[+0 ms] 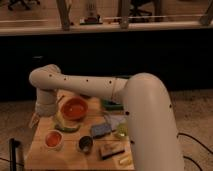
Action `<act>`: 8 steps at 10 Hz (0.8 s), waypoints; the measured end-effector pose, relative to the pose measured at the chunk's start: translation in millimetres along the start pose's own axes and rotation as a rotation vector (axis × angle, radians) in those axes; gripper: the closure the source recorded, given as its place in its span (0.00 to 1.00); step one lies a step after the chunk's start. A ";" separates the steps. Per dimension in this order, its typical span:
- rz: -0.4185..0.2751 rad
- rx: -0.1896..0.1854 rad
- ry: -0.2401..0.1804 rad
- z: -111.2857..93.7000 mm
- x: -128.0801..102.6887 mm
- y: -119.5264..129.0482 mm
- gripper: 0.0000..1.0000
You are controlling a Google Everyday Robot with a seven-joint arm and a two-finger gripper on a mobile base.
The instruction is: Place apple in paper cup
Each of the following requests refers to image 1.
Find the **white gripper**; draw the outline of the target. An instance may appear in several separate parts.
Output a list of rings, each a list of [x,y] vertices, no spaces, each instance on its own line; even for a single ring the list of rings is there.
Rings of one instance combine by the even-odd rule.
[[[36,90],[35,113],[40,117],[50,117],[57,112],[57,92],[55,90]]]

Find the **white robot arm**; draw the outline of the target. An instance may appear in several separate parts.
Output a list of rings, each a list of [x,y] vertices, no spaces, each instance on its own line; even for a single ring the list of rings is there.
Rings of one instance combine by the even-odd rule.
[[[150,73],[128,79],[64,75],[55,64],[34,69],[35,113],[49,117],[58,109],[57,92],[67,90],[123,106],[136,171],[184,171],[178,129],[167,88]]]

